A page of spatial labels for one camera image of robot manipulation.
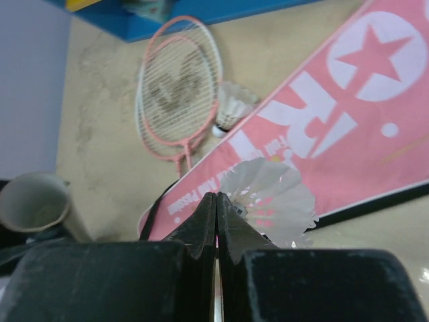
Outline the black shuttlecock tube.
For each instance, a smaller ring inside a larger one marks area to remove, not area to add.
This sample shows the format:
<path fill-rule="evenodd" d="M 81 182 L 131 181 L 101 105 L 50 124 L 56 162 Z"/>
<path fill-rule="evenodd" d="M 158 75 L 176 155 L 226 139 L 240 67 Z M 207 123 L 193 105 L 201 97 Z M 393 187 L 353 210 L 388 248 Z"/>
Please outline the black shuttlecock tube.
<path fill-rule="evenodd" d="M 35 240 L 93 239 L 72 198 L 70 182 L 48 172 L 22 174 L 1 188 L 1 225 Z"/>

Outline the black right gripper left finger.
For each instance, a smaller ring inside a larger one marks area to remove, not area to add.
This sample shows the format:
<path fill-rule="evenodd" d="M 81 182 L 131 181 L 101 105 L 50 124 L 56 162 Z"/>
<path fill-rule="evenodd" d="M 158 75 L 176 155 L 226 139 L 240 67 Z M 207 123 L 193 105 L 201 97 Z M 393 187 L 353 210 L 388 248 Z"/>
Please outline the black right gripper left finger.
<path fill-rule="evenodd" d="M 1 252 L 2 321 L 212 321 L 216 195 L 161 241 L 60 240 Z"/>

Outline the white shuttlecock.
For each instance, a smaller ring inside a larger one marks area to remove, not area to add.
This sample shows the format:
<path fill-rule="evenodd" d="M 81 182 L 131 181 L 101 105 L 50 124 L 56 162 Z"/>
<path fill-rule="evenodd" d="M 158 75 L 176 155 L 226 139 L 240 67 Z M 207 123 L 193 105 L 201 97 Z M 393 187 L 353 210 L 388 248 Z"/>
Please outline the white shuttlecock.
<path fill-rule="evenodd" d="M 238 163 L 220 181 L 240 217 L 281 248 L 307 248 L 304 233 L 316 227 L 316 197 L 298 170 L 255 158 Z"/>
<path fill-rule="evenodd" d="M 256 108 L 259 97 L 237 83 L 223 81 L 219 89 L 218 102 L 212 134 L 217 138 L 223 138 Z"/>

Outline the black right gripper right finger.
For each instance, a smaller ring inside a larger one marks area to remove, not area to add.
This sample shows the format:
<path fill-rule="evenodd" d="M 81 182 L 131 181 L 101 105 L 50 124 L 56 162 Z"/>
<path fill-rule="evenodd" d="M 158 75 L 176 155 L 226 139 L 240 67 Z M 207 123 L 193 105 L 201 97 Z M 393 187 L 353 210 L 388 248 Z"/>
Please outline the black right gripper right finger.
<path fill-rule="evenodd" d="M 225 321 L 426 321 L 391 253 L 279 248 L 217 195 Z"/>

